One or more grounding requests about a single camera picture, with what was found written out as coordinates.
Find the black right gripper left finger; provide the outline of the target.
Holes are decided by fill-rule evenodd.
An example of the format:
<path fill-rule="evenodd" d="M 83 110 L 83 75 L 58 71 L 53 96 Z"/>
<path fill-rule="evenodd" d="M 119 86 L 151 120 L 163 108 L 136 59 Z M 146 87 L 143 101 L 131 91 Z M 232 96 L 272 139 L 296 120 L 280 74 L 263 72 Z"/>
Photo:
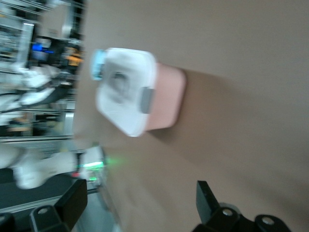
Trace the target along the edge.
<path fill-rule="evenodd" d="M 31 211 L 27 232 L 71 232 L 86 206 L 86 180 L 78 179 L 54 205 L 38 206 Z"/>

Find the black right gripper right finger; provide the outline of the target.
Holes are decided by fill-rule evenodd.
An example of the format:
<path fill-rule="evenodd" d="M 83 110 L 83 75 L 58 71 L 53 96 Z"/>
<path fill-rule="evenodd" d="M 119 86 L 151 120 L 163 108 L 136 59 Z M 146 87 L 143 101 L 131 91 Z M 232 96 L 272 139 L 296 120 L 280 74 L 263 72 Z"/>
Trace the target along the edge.
<path fill-rule="evenodd" d="M 219 203 L 206 181 L 197 181 L 197 232 L 292 232 L 278 217 L 257 215 L 247 219 L 237 207 Z"/>

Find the white lid pink lunch box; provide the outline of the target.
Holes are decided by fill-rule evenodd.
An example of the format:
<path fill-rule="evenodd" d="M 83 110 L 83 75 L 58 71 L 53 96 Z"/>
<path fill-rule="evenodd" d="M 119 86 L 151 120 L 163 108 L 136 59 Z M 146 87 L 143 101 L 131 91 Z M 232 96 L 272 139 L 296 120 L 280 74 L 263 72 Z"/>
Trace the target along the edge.
<path fill-rule="evenodd" d="M 109 48 L 105 52 L 97 110 L 129 137 L 172 127 L 183 99 L 185 73 L 157 62 L 147 51 Z"/>

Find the cluttered equipment shelving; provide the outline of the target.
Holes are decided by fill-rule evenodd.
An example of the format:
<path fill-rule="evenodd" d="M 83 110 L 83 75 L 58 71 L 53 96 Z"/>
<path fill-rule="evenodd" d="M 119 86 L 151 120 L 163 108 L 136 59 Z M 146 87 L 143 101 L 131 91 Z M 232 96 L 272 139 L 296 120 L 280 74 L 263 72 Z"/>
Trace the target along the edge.
<path fill-rule="evenodd" d="M 69 137 L 87 0 L 0 0 L 0 138 Z"/>

